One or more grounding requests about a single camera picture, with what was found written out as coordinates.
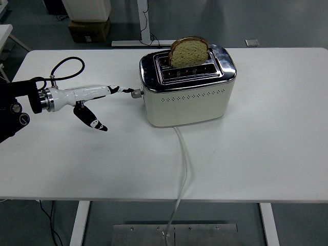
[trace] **white toaster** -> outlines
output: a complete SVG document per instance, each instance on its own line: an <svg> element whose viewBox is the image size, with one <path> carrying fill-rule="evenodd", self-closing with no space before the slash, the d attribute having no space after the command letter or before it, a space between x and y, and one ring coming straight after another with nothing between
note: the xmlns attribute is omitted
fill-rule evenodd
<svg viewBox="0 0 328 246"><path fill-rule="evenodd" d="M172 127L223 116L237 75L228 52L210 45L204 64L184 68L169 66L169 52L147 54L140 60L148 121Z"/></svg>

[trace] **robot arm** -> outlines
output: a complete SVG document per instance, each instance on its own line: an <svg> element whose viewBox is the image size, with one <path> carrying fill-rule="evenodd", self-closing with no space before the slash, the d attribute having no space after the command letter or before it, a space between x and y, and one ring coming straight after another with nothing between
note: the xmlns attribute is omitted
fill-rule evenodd
<svg viewBox="0 0 328 246"><path fill-rule="evenodd" d="M57 80L63 80L70 77L72 76L58 78ZM41 89L37 88L36 83L38 81L44 81L45 83ZM51 81L52 87L45 88L47 84L46 81ZM84 105L84 103L88 100L102 98L116 92L132 94L134 90L131 88L122 88L120 86L102 85L59 90L54 80L54 76L52 76L51 79L37 77L25 81L0 84L0 143L8 137L14 136L16 132L25 127L30 121L29 115L22 112L22 106L17 101L16 97L27 95L32 111L35 114L41 113L43 109L46 109L49 112L55 112L65 105L74 106L74 114L87 126L107 131L107 127L97 120L96 116Z"/></svg>

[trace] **floor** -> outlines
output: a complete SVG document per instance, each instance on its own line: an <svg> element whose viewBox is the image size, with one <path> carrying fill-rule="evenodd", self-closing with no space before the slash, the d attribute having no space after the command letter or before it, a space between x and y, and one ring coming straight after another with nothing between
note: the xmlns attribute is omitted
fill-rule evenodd
<svg viewBox="0 0 328 246"><path fill-rule="evenodd" d="M326 0L149 2L150 29L158 39L198 35L225 48L245 48L245 39L256 38L260 47L328 49L327 13ZM110 19L107 41L85 44L73 42L69 19L58 21L42 0L9 0L0 22L12 24L12 34L32 50L112 49L112 40L139 40L137 1L112 0ZM8 52L2 63L12 80L27 51L16 44ZM55 202L53 223L63 245L69 245L77 205L77 201ZM43 206L51 210L50 201ZM116 223L168 221L173 207L169 202L92 202L83 245L110 245ZM273 212L281 246L328 245L328 204L275 203ZM0 202L0 218L0 245L55 245L49 220L35 200ZM182 202L175 221L235 223L241 245L265 245L254 203Z"/></svg>

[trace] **bread slice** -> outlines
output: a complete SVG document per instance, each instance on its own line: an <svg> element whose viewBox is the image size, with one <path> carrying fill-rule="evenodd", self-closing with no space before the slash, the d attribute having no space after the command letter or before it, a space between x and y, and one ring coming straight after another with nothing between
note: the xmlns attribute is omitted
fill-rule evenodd
<svg viewBox="0 0 328 246"><path fill-rule="evenodd" d="M203 37L185 37L171 45L170 66L182 68L203 64L209 57L209 43Z"/></svg>

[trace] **floor plate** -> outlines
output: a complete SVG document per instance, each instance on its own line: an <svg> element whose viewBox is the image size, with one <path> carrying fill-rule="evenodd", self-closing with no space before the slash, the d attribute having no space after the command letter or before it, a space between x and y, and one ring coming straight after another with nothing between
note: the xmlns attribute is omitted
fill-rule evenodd
<svg viewBox="0 0 328 246"><path fill-rule="evenodd" d="M165 224L114 225L112 246L165 245ZM169 230L171 246L240 246L236 224L173 224Z"/></svg>

